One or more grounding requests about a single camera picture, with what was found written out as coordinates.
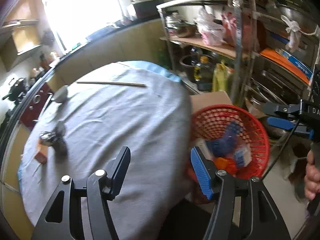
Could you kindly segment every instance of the pink plastic bag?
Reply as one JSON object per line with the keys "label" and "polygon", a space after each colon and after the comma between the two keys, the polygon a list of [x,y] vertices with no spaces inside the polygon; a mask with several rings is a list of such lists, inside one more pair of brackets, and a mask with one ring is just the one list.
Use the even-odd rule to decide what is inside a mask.
{"label": "pink plastic bag", "polygon": [[220,46],[224,42],[225,29],[213,20],[214,16],[208,13],[205,8],[201,8],[195,22],[205,45]]}
{"label": "pink plastic bag", "polygon": [[[224,36],[224,41],[231,46],[236,45],[236,30],[237,30],[237,19],[236,16],[231,12],[227,14],[222,14],[222,24],[226,29],[226,33]],[[242,22],[243,22],[243,33],[242,33],[242,47],[244,49],[248,49],[251,42],[251,22],[250,18],[242,14]]]}

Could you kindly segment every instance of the white cloth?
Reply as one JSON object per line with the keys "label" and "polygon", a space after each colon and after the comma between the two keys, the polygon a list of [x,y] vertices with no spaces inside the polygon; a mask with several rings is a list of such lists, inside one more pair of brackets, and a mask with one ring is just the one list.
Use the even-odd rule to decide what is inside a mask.
{"label": "white cloth", "polygon": [[290,21],[287,16],[281,15],[281,19],[288,25],[285,29],[287,33],[290,33],[289,42],[285,46],[290,52],[295,52],[299,47],[301,33],[300,26],[296,21]]}
{"label": "white cloth", "polygon": [[[120,194],[108,202],[110,213],[119,239],[156,239],[169,210],[190,189],[184,175],[191,115],[187,91],[164,76],[118,63],[89,74],[147,87],[73,83],[67,102],[49,106],[22,156],[26,213],[36,225],[63,175],[87,178],[128,146],[131,162]],[[52,131],[58,120],[66,127],[68,158],[61,162],[50,147],[48,163],[41,165],[33,158],[39,133]],[[86,205],[82,208],[86,217]],[[86,218],[84,232],[92,238]]]}

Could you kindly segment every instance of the black cable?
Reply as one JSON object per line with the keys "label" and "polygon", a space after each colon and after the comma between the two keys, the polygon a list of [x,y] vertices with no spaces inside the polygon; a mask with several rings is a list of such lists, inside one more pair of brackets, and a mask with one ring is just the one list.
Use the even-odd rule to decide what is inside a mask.
{"label": "black cable", "polygon": [[267,169],[267,171],[263,174],[262,176],[262,180],[264,180],[264,178],[268,175],[268,173],[271,171],[271,169],[273,168],[273,166],[276,164],[276,162],[278,161],[278,159],[280,158],[284,148],[287,146],[288,142],[289,142],[289,139],[291,138],[291,136],[293,135],[294,131],[296,130],[296,128],[298,127],[300,123],[300,119],[298,119],[296,125],[293,127],[293,129],[290,131],[290,134],[289,136],[286,138],[285,142],[283,143],[281,149],[280,149],[280,152],[279,152],[279,155],[277,156],[277,158],[271,163],[271,165],[269,166],[269,168]]}

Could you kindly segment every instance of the cardboard box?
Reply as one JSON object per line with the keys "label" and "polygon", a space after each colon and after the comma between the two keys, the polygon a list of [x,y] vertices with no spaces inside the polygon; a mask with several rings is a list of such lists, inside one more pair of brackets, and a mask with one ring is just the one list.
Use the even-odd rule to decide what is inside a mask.
{"label": "cardboard box", "polygon": [[48,146],[42,145],[40,140],[37,142],[34,158],[41,164],[46,164],[48,161]]}
{"label": "cardboard box", "polygon": [[232,102],[225,91],[203,93],[201,95],[190,96],[192,113],[202,108],[212,105],[232,105]]}

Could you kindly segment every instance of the human hand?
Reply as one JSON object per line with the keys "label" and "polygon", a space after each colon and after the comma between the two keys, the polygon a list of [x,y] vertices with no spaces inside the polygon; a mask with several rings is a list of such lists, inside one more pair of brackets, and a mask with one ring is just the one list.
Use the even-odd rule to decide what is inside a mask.
{"label": "human hand", "polygon": [[304,194],[309,200],[313,200],[320,193],[320,171],[315,166],[313,152],[309,151],[307,156],[306,175],[304,177]]}

